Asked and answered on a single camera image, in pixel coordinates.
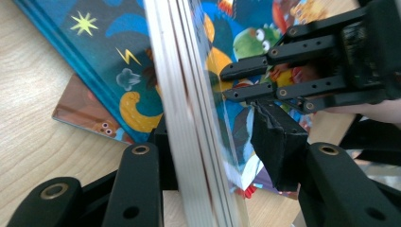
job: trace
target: cartoon illustration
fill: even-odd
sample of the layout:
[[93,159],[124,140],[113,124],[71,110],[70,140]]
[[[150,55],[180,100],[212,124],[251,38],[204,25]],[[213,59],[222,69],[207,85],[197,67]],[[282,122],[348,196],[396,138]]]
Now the cartoon illustration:
[[294,84],[293,69],[287,69],[284,65],[275,65],[268,74],[272,82],[276,82],[278,87]]
[[127,92],[121,97],[120,112],[126,123],[136,131],[151,132],[157,127],[162,113],[156,116],[146,116],[138,112],[136,104],[139,103],[141,96],[137,92]]
[[307,24],[327,17],[327,10],[316,0],[308,0],[306,3],[299,3],[290,10],[290,14],[299,21],[300,24]]
[[271,46],[280,39],[280,33],[269,26],[262,28],[249,27],[234,39],[234,53],[237,60],[266,54]]
[[218,2],[218,8],[227,13],[229,16],[233,16],[235,7],[233,6],[235,0],[220,0]]
[[104,120],[95,123],[94,126],[92,127],[92,130],[100,134],[115,137],[117,132],[117,127],[115,123],[112,122],[111,120]]
[[124,68],[123,71],[115,78],[117,84],[123,87],[127,92],[132,86],[141,82],[141,76],[134,74],[129,68]]
[[126,64],[130,64],[130,59],[133,59],[137,64],[142,65],[141,62],[133,55],[129,49],[126,49],[124,52],[124,55],[121,53],[121,51],[116,48],[118,54],[121,56],[121,58],[126,62]]
[[125,143],[134,143],[77,75],[68,82],[53,118]]
[[289,26],[293,26],[295,17],[290,10],[299,4],[300,0],[274,0],[271,15],[274,24],[280,29],[281,33],[287,32]]
[[[204,14],[203,27],[206,32],[207,39],[211,44],[213,44],[215,41],[215,26],[207,14]],[[208,71],[214,73],[215,75],[219,75],[221,70],[231,62],[231,59],[223,51],[212,45],[209,55],[206,59]],[[224,91],[230,89],[232,86],[233,83],[231,81],[221,81],[220,87],[215,87],[215,90],[219,91],[221,89],[221,91]]]
[[97,20],[97,18],[91,18],[91,13],[86,13],[85,17],[82,17],[80,12],[78,11],[79,18],[75,16],[71,16],[78,23],[72,26],[70,29],[75,30],[78,29],[78,35],[80,35],[83,31],[86,31],[90,36],[92,35],[91,28],[98,29],[97,26],[94,26],[93,22]]

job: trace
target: book cover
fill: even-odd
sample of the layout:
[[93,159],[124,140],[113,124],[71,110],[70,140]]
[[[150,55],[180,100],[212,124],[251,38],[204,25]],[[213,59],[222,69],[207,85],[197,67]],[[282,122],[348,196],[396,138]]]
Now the book cover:
[[[186,207],[193,218],[197,218],[199,208],[205,219],[216,219],[220,225],[244,223],[246,219],[241,215],[243,203],[235,201],[234,192],[238,188],[246,190],[262,169],[250,141],[253,109],[225,100],[221,92],[264,81],[290,85],[298,72],[272,67],[266,75],[235,81],[221,81],[219,73],[231,62],[267,53],[296,22],[294,16],[283,14],[280,8],[291,9],[299,2],[146,1],[158,81],[164,95],[168,94],[164,96],[166,122],[167,127],[170,125],[168,131],[173,141],[176,168],[184,172],[185,166],[195,157],[202,164],[194,164],[192,167],[196,171],[178,176],[179,180],[191,176],[191,180],[197,180],[197,185],[206,184],[206,188],[197,191],[197,197],[204,197],[204,203],[196,208]],[[167,72],[165,78],[160,77],[161,72]],[[176,81],[174,89],[170,86],[172,80]],[[183,104],[181,107],[177,105],[178,100]],[[301,118],[289,107],[283,108],[298,118],[296,120]],[[190,134],[190,130],[185,133],[179,130],[185,127],[194,130],[194,134]],[[175,147],[175,142],[178,144],[180,140],[200,148],[187,150],[183,148],[184,143]],[[191,180],[182,181],[184,205],[194,196],[194,191],[190,190],[193,188]],[[210,214],[212,210],[217,213],[215,216]]]
[[133,141],[97,100],[91,90],[74,74],[57,104],[53,119],[132,144]]
[[147,141],[163,106],[141,0],[15,0],[133,142]]

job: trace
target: wooden table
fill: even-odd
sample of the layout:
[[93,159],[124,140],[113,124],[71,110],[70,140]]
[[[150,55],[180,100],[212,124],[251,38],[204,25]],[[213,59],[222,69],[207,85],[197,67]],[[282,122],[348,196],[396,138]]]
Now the wooden table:
[[[348,1],[335,4],[330,5],[333,14],[354,7]],[[39,183],[71,176],[86,185],[119,165],[127,145],[51,118],[73,73],[11,1],[0,2],[1,226]],[[352,116],[329,118],[314,126],[325,131],[328,127],[332,136],[321,138],[321,133],[313,132],[318,135],[314,141],[338,143]],[[166,226],[185,226],[180,194],[165,192],[164,199]],[[297,201],[263,190],[247,200],[247,205],[252,226],[289,226],[300,211]]]

